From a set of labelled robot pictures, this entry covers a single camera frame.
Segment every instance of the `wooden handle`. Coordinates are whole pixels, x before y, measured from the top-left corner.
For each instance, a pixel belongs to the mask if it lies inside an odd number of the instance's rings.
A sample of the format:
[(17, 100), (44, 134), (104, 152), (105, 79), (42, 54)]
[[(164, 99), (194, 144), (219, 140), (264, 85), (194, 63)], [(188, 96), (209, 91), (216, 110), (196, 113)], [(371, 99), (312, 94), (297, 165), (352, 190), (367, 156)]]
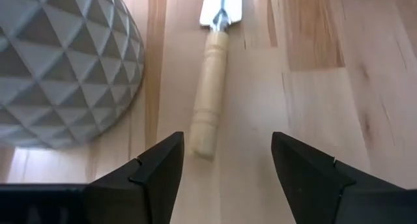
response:
[(212, 159), (216, 150), (228, 42), (229, 36), (225, 32), (211, 32), (208, 35), (203, 68), (195, 96), (188, 140), (192, 152), (207, 159)]

